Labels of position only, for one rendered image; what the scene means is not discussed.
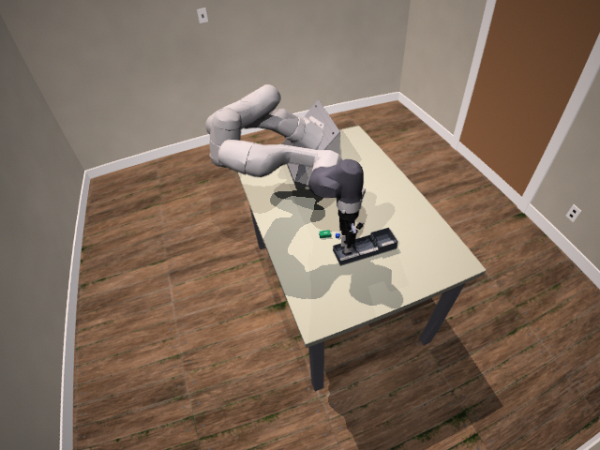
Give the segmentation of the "black rack of bins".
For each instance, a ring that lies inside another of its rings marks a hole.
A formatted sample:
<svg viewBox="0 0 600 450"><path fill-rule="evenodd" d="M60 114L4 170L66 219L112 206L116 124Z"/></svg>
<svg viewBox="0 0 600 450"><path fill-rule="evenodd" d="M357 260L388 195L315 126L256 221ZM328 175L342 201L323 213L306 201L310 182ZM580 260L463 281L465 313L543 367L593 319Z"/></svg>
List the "black rack of bins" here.
<svg viewBox="0 0 600 450"><path fill-rule="evenodd" d="M333 245L333 251L339 265L344 265L396 249L397 245L398 240L388 227L355 239L352 252L343 254L344 247L341 246L341 243Z"/></svg>

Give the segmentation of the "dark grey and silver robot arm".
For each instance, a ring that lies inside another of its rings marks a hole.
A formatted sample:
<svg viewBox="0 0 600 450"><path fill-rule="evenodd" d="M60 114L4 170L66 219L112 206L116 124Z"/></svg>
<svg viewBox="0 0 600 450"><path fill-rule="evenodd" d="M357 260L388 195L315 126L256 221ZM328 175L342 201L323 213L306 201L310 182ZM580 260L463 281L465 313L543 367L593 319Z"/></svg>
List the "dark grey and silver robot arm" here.
<svg viewBox="0 0 600 450"><path fill-rule="evenodd" d="M212 163L253 177L264 177L288 163L312 167L308 187L314 195L337 198L342 214L358 212L366 193L362 166L352 159L343 160L334 151L315 150L322 141L325 124L313 116L275 110L279 102L279 91L266 84L209 116L205 125L210 134ZM292 146L240 141L243 128L275 131Z"/></svg>

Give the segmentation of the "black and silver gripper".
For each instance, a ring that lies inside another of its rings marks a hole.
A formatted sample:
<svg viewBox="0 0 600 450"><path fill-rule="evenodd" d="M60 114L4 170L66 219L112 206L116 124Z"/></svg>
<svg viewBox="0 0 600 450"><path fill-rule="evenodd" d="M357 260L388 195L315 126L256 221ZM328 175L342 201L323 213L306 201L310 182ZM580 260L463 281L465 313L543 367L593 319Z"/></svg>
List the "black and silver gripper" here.
<svg viewBox="0 0 600 450"><path fill-rule="evenodd" d="M356 234L358 231L354 228L354 221L359 216L359 211L353 214L342 214L341 211L338 210L339 216L339 229L341 230L341 246L344 247L344 253L348 253L352 251L350 245L353 245L355 242Z"/></svg>

